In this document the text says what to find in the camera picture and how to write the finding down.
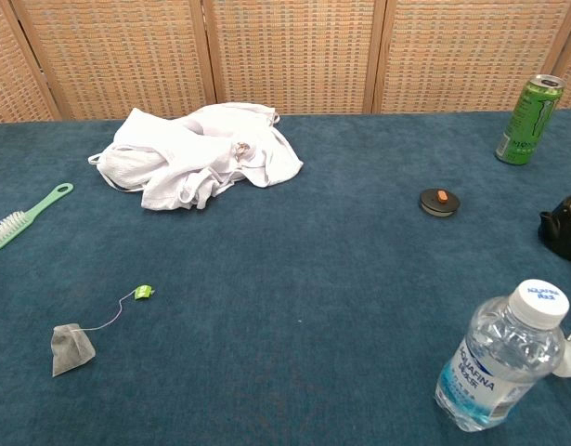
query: white fabric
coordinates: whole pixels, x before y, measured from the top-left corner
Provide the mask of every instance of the white fabric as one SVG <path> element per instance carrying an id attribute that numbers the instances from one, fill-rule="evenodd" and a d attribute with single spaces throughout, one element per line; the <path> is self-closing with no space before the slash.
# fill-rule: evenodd
<path id="1" fill-rule="evenodd" d="M 202 209 L 241 179 L 265 188 L 297 175 L 303 163 L 273 127 L 278 120 L 275 109 L 237 102 L 175 120 L 133 109 L 89 163 L 113 188 L 142 190 L 145 208 Z"/>

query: bottle label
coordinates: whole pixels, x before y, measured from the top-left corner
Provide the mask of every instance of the bottle label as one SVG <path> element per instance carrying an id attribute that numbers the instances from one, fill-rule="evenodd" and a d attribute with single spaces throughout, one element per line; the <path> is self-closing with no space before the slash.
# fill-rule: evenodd
<path id="1" fill-rule="evenodd" d="M 462 339 L 452 360 L 442 371 L 444 392 L 473 417 L 487 421 L 505 417 L 514 404 L 533 387 L 493 376 Z"/>

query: green tag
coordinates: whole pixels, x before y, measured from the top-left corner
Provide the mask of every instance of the green tag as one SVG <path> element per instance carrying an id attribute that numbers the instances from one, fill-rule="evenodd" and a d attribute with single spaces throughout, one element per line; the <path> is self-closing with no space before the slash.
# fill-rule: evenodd
<path id="1" fill-rule="evenodd" d="M 140 285 L 135 289 L 135 300 L 148 299 L 153 293 L 155 293 L 155 290 L 150 285 Z"/>

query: brush handle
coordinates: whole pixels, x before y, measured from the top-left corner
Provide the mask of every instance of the brush handle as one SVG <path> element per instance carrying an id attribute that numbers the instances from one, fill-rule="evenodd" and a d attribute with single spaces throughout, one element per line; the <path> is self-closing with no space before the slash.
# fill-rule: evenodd
<path id="1" fill-rule="evenodd" d="M 50 204 L 59 200 L 64 195 L 71 193 L 73 189 L 73 185 L 71 183 L 62 183 L 58 184 L 50 193 L 46 195 L 46 197 L 34 207 L 32 207 L 29 211 L 25 213 L 25 216 L 33 221 L 34 218 L 40 215 L 40 213 L 46 209 Z"/>

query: green can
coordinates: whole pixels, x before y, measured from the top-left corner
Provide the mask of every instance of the green can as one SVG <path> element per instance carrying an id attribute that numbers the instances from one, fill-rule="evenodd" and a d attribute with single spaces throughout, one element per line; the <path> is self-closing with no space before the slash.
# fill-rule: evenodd
<path id="1" fill-rule="evenodd" d="M 526 83 L 506 127 L 496 156 L 505 163 L 526 164 L 535 152 L 545 124 L 564 93 L 565 82 L 537 74 Z"/>

